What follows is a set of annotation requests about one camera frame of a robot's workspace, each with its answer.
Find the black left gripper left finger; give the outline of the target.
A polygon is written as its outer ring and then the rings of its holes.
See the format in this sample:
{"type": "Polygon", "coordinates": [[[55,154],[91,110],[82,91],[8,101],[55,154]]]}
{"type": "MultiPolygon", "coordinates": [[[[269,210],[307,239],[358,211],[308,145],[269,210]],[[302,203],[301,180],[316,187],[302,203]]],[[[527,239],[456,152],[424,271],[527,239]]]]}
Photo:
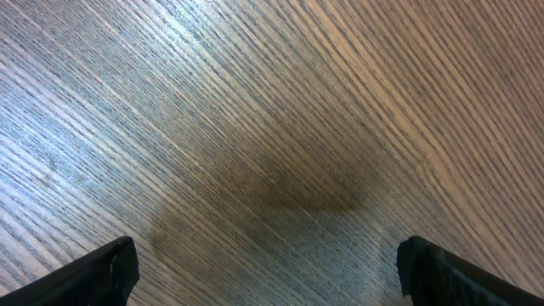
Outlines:
{"type": "Polygon", "coordinates": [[[122,236],[1,297],[1,306],[125,306],[139,281],[134,241],[122,236]]]}

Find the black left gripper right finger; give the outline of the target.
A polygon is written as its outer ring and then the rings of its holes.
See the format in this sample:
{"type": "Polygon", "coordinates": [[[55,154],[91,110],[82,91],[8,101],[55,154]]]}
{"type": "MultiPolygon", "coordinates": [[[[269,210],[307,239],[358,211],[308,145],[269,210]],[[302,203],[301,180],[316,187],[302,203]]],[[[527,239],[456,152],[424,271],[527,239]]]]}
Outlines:
{"type": "Polygon", "coordinates": [[[402,294],[414,306],[543,306],[518,288],[444,248],[414,235],[397,248],[402,294]]]}

